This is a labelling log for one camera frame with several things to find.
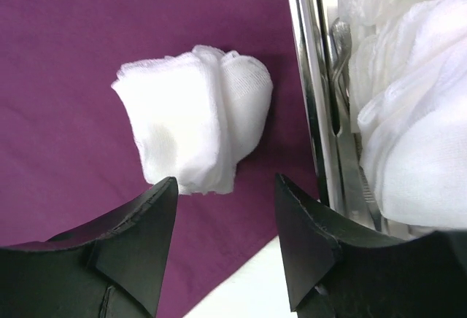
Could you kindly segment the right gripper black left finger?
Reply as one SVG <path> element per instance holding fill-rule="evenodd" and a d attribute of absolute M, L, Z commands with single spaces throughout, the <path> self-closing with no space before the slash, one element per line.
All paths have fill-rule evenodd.
<path fill-rule="evenodd" d="M 154 317 L 177 199 L 168 177 L 84 225 L 3 247 L 1 315 Z"/>

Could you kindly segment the gauze pad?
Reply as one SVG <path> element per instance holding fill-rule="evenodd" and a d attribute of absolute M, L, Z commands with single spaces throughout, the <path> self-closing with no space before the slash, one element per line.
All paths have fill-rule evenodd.
<path fill-rule="evenodd" d="M 350 59 L 360 165 L 382 215 L 466 226 L 466 0 L 414 4 Z"/>
<path fill-rule="evenodd" d="M 179 192 L 228 194 L 237 164 L 262 137 L 273 82 L 257 58 L 197 45 L 178 56 L 123 64 L 112 83 L 146 182 Z"/>

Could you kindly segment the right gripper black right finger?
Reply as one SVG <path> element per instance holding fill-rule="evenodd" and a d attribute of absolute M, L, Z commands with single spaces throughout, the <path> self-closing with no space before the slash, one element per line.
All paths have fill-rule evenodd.
<path fill-rule="evenodd" d="M 275 214 L 290 308 L 300 317 L 464 317 L 466 233 L 404 241 L 313 199 L 284 175 Z"/>

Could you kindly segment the curved white handle tweezers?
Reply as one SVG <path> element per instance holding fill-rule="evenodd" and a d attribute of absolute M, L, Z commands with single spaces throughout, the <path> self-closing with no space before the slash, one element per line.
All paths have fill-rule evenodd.
<path fill-rule="evenodd" d="M 335 137 L 344 215 L 360 225 L 381 231 L 381 214 L 359 165 L 361 139 L 351 129 L 348 69 L 352 52 L 350 25 L 337 18 L 331 26 L 331 40 L 335 55 L 331 83 L 337 106 L 335 117 L 339 120 L 339 130 Z"/>

